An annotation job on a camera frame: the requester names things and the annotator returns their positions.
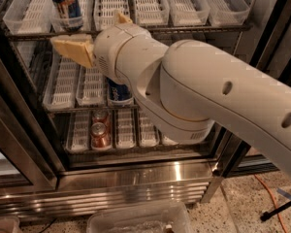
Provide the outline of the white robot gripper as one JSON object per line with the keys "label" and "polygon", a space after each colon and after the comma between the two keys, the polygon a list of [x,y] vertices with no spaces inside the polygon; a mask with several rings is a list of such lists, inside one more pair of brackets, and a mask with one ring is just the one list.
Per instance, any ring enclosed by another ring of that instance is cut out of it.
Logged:
{"label": "white robot gripper", "polygon": [[122,47],[139,35],[151,35],[146,29],[132,23],[133,20],[119,10],[114,11],[113,22],[115,25],[101,31],[94,43],[92,37],[87,34],[60,35],[52,37],[50,42],[58,54],[85,68],[94,66],[95,57],[95,65],[103,75],[115,83],[123,84],[115,71],[116,60]]}

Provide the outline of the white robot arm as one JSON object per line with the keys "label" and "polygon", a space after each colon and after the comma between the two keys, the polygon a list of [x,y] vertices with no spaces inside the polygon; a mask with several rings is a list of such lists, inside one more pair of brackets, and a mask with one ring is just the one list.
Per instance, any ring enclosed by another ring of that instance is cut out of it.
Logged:
{"label": "white robot arm", "polygon": [[166,46],[126,20],[92,37],[51,38],[54,49],[128,86],[153,124],[178,143],[200,143],[216,123],[291,178],[291,87],[207,43]]}

